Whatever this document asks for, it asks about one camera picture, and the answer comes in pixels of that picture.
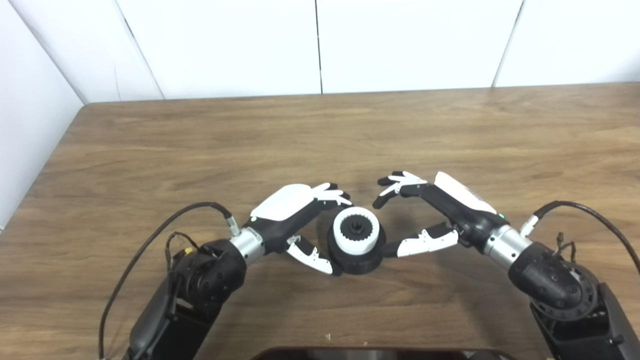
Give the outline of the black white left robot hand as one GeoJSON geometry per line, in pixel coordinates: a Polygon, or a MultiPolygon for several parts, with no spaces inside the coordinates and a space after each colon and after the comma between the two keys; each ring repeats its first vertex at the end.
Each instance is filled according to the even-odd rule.
{"type": "Polygon", "coordinates": [[[335,183],[325,182],[315,187],[288,184],[250,212],[239,233],[231,237],[231,244],[240,252],[246,266],[271,253],[288,253],[307,267],[337,277],[342,274],[338,266],[299,231],[323,211],[352,206],[349,194],[335,183]]]}

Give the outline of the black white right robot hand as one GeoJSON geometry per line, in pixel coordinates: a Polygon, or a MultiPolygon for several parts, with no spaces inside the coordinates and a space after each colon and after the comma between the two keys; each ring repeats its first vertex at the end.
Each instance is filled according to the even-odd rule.
{"type": "Polygon", "coordinates": [[[375,199],[374,209],[381,209],[389,199],[397,196],[421,198],[447,219],[402,240],[385,244],[382,247],[385,258],[436,252],[455,244],[482,249],[495,230],[509,224],[491,205],[443,171],[436,174],[434,182],[408,171],[393,171],[391,175],[380,178],[378,185],[386,189],[375,199]]]}

